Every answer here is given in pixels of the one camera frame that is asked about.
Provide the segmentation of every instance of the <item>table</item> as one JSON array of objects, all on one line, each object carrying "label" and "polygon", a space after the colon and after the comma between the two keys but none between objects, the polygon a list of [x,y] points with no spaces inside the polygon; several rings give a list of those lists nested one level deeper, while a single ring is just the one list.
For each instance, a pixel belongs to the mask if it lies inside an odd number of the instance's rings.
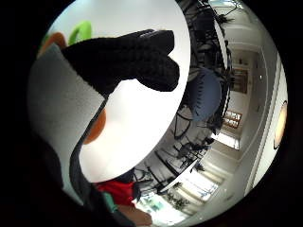
[{"label": "table", "polygon": [[198,159],[198,158],[195,159],[195,161],[193,161],[182,173],[180,173],[180,175],[178,177],[176,177],[171,183],[169,183],[164,188],[162,188],[160,190],[160,192],[164,192],[166,190],[169,190],[175,184],[181,182],[187,174],[190,174],[191,169],[197,164],[198,161],[200,161],[200,159]]},{"label": "table", "polygon": [[180,67],[171,93],[149,89],[137,80],[122,81],[105,106],[106,123],[97,140],[83,145],[80,166],[89,182],[102,182],[128,171],[160,141],[186,88],[190,39],[183,12],[173,0],[82,0],[71,4],[49,29],[65,37],[80,21],[92,25],[92,38],[117,37],[147,28],[170,29],[175,47],[169,56]]}]

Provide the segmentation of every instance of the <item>orange object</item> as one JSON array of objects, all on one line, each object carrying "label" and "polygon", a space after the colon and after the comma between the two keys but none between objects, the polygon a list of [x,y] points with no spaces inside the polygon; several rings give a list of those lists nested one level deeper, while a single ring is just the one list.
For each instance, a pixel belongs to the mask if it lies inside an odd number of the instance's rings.
[{"label": "orange object", "polygon": [[98,116],[98,119],[95,121],[92,129],[89,131],[88,136],[85,138],[83,144],[89,144],[96,140],[100,134],[102,133],[104,126],[105,126],[105,121],[106,121],[106,113],[105,109],[101,112],[101,114]]},{"label": "orange object", "polygon": [[55,32],[45,41],[38,53],[38,57],[42,55],[53,43],[55,43],[60,49],[66,48],[66,41],[63,34],[61,32]]}]

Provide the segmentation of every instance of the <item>black glove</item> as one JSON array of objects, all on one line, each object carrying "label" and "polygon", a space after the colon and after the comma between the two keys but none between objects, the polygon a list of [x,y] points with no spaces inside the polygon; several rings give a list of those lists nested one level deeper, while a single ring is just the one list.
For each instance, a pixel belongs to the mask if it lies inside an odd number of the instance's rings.
[{"label": "black glove", "polygon": [[170,92],[178,85],[179,66],[168,53],[172,31],[144,30],[117,38],[96,38],[62,50],[76,72],[102,95],[111,94],[124,79]]}]

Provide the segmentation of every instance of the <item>ceiling light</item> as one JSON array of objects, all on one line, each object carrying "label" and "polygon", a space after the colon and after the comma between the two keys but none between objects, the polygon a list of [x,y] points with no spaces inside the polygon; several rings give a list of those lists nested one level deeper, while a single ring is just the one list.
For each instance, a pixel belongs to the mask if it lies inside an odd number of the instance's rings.
[{"label": "ceiling light", "polygon": [[285,129],[286,117],[287,117],[287,101],[284,101],[284,103],[281,107],[277,125],[276,125],[274,149],[278,148],[278,146],[280,145],[280,142],[282,140],[282,136],[283,136],[284,129]]}]

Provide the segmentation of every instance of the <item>white cloth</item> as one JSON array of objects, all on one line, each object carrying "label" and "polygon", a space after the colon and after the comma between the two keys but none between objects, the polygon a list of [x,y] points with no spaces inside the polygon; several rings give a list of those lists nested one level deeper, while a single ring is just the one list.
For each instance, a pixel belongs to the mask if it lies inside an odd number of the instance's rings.
[{"label": "white cloth", "polygon": [[70,156],[104,100],[55,44],[31,68],[27,86],[31,127],[57,152],[63,190],[79,203],[69,179]]}]

